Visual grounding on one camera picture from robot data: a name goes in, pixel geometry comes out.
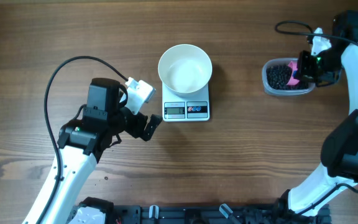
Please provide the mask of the pink scoop blue handle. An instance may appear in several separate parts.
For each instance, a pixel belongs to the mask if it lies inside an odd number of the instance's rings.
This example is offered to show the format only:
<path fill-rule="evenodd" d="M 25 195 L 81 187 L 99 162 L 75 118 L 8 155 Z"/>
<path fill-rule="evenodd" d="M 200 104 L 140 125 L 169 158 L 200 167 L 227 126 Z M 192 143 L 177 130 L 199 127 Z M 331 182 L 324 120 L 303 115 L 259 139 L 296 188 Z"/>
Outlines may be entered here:
<path fill-rule="evenodd" d="M 295 86 L 297 84 L 299 84 L 299 80 L 295 78 L 295 74 L 298 70 L 297 68 L 297 61 L 291 61 L 288 66 L 291 68 L 291 76 L 290 79 L 287 83 L 287 86 Z"/>

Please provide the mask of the white digital kitchen scale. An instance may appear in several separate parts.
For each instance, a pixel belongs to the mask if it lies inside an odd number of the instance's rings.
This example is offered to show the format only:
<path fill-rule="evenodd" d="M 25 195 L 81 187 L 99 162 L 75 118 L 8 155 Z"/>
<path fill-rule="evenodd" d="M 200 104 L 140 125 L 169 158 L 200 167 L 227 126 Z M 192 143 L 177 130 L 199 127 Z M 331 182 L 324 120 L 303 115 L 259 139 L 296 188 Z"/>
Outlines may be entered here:
<path fill-rule="evenodd" d="M 174 94 L 162 85 L 162 113 L 165 122 L 198 122 L 210 119 L 209 86 L 186 96 Z"/>

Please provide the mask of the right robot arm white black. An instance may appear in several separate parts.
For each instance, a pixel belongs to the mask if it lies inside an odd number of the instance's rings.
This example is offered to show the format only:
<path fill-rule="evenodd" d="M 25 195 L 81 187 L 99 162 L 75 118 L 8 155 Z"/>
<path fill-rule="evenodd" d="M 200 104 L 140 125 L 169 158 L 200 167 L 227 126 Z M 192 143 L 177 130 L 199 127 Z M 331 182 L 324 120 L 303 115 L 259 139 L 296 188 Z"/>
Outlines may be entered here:
<path fill-rule="evenodd" d="M 330 35 L 312 29 L 304 35 L 312 49 L 300 53 L 295 78 L 321 87 L 345 72 L 349 115 L 324 140 L 319 166 L 267 212 L 271 223 L 322 223 L 330 200 L 345 190 L 358 194 L 358 12 L 334 16 Z"/>

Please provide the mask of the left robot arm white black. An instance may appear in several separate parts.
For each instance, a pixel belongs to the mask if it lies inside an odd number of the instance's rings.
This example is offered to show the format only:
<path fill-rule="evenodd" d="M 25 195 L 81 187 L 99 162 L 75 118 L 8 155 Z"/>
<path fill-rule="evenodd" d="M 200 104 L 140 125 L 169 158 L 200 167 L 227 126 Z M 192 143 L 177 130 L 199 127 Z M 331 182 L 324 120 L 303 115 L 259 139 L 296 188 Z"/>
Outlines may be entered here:
<path fill-rule="evenodd" d="M 121 142 L 120 133 L 149 141 L 162 122 L 156 114 L 140 112 L 155 88 L 133 78 L 125 84 L 108 78 L 94 78 L 87 102 L 78 115 L 63 125 L 50 172 L 24 223 L 65 223 L 74 202 L 103 152 Z"/>

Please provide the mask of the cream white bowl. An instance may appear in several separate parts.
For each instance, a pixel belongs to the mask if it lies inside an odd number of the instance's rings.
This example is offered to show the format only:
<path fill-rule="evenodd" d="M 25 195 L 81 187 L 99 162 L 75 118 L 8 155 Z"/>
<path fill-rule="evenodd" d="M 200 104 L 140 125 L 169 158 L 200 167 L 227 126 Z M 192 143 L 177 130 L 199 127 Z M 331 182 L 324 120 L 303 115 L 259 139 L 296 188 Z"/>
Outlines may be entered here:
<path fill-rule="evenodd" d="M 163 53 L 157 70 L 160 80 L 170 91 L 185 96 L 197 93 L 209 83 L 213 64 L 203 49 L 180 44 Z"/>

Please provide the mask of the clear container of black beans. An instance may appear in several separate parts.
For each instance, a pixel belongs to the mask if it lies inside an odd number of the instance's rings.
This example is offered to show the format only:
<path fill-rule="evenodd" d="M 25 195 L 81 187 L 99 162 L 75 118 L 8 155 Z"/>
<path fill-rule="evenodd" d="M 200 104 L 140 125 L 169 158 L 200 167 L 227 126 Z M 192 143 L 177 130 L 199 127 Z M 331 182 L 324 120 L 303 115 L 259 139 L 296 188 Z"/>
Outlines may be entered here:
<path fill-rule="evenodd" d="M 287 86 L 291 68 L 288 64 L 297 61 L 296 58 L 277 58 L 269 60 L 262 69 L 262 83 L 264 91 L 272 96 L 304 95 L 315 88 L 314 83 L 299 82 L 295 86 Z"/>

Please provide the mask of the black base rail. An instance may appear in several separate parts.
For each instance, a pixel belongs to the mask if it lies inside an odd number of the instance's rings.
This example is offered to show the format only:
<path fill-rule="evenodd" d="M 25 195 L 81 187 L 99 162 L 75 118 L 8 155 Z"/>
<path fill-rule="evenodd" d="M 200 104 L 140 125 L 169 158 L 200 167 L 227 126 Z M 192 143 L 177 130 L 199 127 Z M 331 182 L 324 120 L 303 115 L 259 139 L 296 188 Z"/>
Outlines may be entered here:
<path fill-rule="evenodd" d="M 194 223 L 331 223 L 328 206 L 315 217 L 275 218 L 272 208 L 231 207 L 226 212 L 220 207 L 150 207 L 140 206 L 74 206 L 67 223 L 113 223 L 113 224 L 194 224 Z"/>

